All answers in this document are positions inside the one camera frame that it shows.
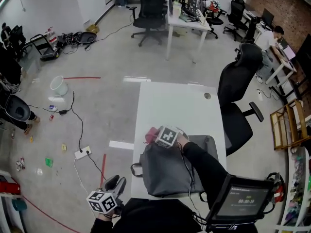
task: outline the brick wall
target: brick wall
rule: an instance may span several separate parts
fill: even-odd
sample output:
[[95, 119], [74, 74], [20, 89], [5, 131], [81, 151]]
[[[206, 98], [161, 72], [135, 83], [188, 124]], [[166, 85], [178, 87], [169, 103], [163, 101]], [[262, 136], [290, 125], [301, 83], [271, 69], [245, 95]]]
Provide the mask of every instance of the brick wall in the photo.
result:
[[[264, 8], [269, 10], [275, 16], [273, 24], [284, 29], [285, 40], [296, 52], [300, 49], [307, 35], [311, 33], [311, 5], [303, 0], [247, 0], [247, 3], [260, 15], [262, 15]], [[294, 82], [302, 81], [305, 75], [298, 64], [295, 67], [297, 73], [291, 76], [291, 80]], [[299, 89], [300, 92], [308, 86], [311, 85], [306, 82]], [[311, 92], [303, 96], [303, 102], [304, 115], [307, 117], [311, 115]]]

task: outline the red tape line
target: red tape line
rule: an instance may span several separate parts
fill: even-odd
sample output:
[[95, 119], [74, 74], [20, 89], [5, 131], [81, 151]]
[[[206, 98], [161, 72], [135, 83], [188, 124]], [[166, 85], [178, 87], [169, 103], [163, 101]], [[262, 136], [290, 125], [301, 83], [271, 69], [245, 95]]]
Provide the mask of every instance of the red tape line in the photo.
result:
[[64, 80], [75, 80], [75, 79], [101, 79], [101, 77], [68, 77]]
[[31, 204], [34, 208], [36, 208], [37, 210], [39, 210], [40, 212], [42, 212], [44, 215], [46, 215], [47, 217], [49, 217], [50, 219], [52, 219], [54, 222], [60, 224], [61, 226], [65, 227], [66, 229], [73, 231], [75, 233], [80, 233], [78, 231], [73, 230], [72, 228], [69, 228], [68, 226], [66, 226], [65, 224], [62, 224], [61, 222], [57, 221], [56, 219], [54, 219], [53, 217], [51, 217], [50, 215], [46, 214], [44, 211], [42, 211], [41, 209], [39, 209], [36, 205], [34, 205], [32, 202], [30, 202], [25, 196], [23, 196], [23, 198], [25, 200], [28, 201], [29, 204]]
[[104, 156], [103, 156], [103, 164], [102, 164], [102, 174], [103, 175], [101, 175], [101, 185], [100, 185], [100, 187], [102, 187], [103, 182], [104, 182], [103, 176], [104, 176], [104, 171], [105, 171], [105, 164], [106, 164], [106, 154], [104, 154]]

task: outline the white table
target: white table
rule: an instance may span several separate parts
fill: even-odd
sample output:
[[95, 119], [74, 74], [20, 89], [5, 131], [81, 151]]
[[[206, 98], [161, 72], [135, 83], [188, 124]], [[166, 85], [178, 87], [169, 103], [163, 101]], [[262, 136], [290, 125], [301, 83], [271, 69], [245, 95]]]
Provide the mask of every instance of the white table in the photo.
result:
[[280, 59], [280, 61], [281, 61], [281, 64], [274, 71], [274, 73], [270, 76], [270, 78], [267, 79], [266, 84], [268, 84], [284, 67], [287, 67], [291, 71], [289, 72], [289, 74], [286, 75], [283, 81], [281, 81], [280, 83], [276, 85], [277, 87], [280, 87], [280, 85], [284, 84], [294, 72], [297, 72], [296, 68], [295, 67], [293, 68], [288, 62], [284, 61], [283, 59]]
[[[211, 94], [206, 99], [204, 94]], [[133, 163], [139, 162], [151, 127], [176, 126], [188, 135], [210, 135], [214, 138], [218, 160], [226, 169], [225, 136], [217, 91], [199, 85], [142, 82], [140, 85]], [[158, 198], [148, 195], [142, 178], [132, 176], [131, 197]]]
[[[182, 19], [179, 19], [179, 18], [174, 18], [173, 16], [170, 16], [170, 6], [169, 6], [169, 3], [168, 3], [168, 6], [167, 6], [167, 15], [168, 15], [168, 24], [169, 24], [169, 39], [168, 39], [168, 42], [167, 42], [167, 50], [166, 50], [166, 60], [169, 60], [170, 58], [170, 52], [171, 52], [171, 45], [172, 45], [172, 36], [173, 36], [173, 29], [174, 29], [174, 26], [175, 27], [181, 27], [181, 28], [190, 28], [190, 29], [197, 29], [197, 30], [200, 30], [202, 31], [202, 34], [201, 34], [201, 40], [200, 40], [200, 43], [199, 43], [199, 46], [198, 46], [198, 49], [193, 57], [193, 63], [196, 63], [197, 61], [197, 58], [198, 58], [198, 55], [200, 54], [201, 52], [201, 48], [203, 46], [203, 42], [205, 40], [205, 36], [207, 34], [208, 31], [211, 30], [210, 26], [208, 25], [207, 22], [205, 22], [204, 26], [198, 22], [198, 21], [194, 21], [194, 22], [185, 22], [183, 21]], [[205, 21], [204, 19], [204, 16], [202, 15], [201, 11], [198, 10], [198, 12], [200, 13], [201, 15], [201, 18], [200, 20], [202, 22]]]

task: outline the hole in desk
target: hole in desk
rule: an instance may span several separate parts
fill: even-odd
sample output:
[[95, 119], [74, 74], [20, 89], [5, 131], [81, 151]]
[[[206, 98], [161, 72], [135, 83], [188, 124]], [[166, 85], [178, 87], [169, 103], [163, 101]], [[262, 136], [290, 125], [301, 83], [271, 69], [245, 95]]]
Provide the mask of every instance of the hole in desk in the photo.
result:
[[211, 95], [210, 95], [210, 93], [206, 92], [206, 93], [204, 93], [204, 97], [205, 97], [206, 99], [210, 99], [210, 98], [211, 98]]

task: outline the gray bag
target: gray bag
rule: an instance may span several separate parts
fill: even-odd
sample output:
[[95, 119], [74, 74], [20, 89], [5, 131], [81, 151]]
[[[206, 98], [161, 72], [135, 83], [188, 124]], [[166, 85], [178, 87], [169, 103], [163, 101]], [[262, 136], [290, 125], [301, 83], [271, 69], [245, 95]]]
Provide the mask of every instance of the gray bag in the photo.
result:
[[[190, 141], [198, 144], [218, 159], [215, 141], [211, 136], [193, 135], [189, 138]], [[204, 189], [197, 171], [186, 157], [184, 160], [194, 179], [191, 192], [203, 192]], [[135, 166], [142, 167], [142, 174], [135, 174]], [[156, 143], [147, 145], [144, 153], [140, 155], [139, 163], [131, 165], [131, 171], [134, 176], [143, 178], [148, 194], [152, 196], [164, 197], [189, 193], [191, 178], [177, 147], [166, 149]]]

